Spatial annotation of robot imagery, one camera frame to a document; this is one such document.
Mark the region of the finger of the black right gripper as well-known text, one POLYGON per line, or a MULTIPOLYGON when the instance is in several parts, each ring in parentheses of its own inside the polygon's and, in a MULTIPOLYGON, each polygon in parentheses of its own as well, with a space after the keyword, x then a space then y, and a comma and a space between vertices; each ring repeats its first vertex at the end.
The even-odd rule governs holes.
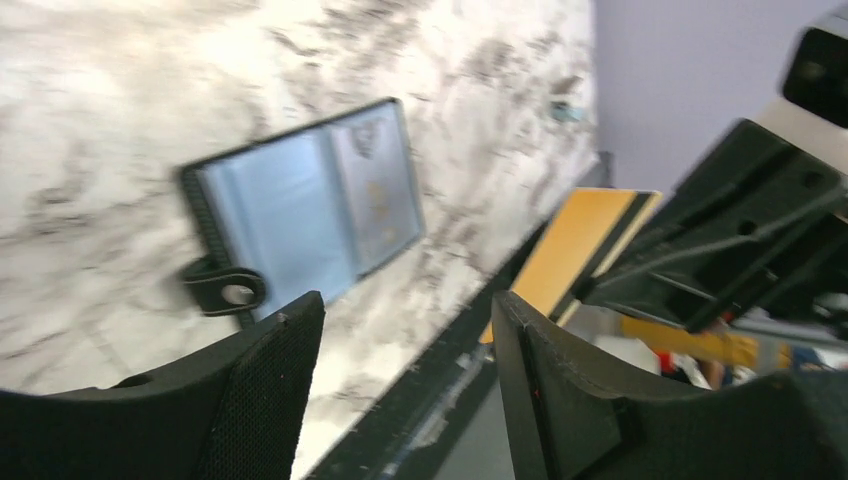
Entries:
POLYGON ((573 295, 689 332, 757 308, 845 331, 846 213, 844 173, 742 120, 573 295))

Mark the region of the yellow credit card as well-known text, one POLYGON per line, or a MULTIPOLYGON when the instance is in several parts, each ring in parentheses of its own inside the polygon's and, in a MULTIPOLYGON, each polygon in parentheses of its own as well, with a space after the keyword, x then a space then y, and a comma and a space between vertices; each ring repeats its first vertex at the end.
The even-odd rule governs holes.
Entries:
POLYGON ((579 288, 610 269, 662 197, 650 190, 574 189, 509 292, 565 326, 581 305, 579 288))

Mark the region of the black leather card holder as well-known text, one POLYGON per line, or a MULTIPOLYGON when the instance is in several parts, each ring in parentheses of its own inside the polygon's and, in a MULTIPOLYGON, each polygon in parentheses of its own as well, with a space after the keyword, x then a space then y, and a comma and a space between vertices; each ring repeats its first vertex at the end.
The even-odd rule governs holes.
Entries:
POLYGON ((175 180, 205 250, 182 281, 204 315, 234 316, 242 327, 308 291, 337 299, 425 232, 403 104, 393 97, 189 163, 175 180), (402 109, 422 233, 362 273, 329 127, 387 101, 402 109))

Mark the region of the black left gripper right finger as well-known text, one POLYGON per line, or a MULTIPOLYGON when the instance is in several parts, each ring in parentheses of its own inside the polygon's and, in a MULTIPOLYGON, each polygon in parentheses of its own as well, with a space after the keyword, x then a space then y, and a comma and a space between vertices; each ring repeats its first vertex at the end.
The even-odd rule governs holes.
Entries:
POLYGON ((597 348, 511 292, 495 355, 519 479, 843 479, 847 375, 779 371, 719 391, 597 348))

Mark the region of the grey credit card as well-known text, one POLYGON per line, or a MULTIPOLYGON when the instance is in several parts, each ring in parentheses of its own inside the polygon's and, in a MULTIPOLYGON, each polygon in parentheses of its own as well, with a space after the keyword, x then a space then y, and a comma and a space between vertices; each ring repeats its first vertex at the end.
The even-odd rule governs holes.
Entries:
POLYGON ((329 134, 359 270, 368 273, 422 233, 402 109, 383 102, 332 123, 329 134))

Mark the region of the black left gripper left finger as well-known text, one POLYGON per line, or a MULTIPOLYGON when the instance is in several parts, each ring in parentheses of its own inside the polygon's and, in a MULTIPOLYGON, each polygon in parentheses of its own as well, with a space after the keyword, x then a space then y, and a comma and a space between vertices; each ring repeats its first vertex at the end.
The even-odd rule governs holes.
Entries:
POLYGON ((325 307, 256 325, 108 388, 1 395, 5 479, 286 479, 325 307))

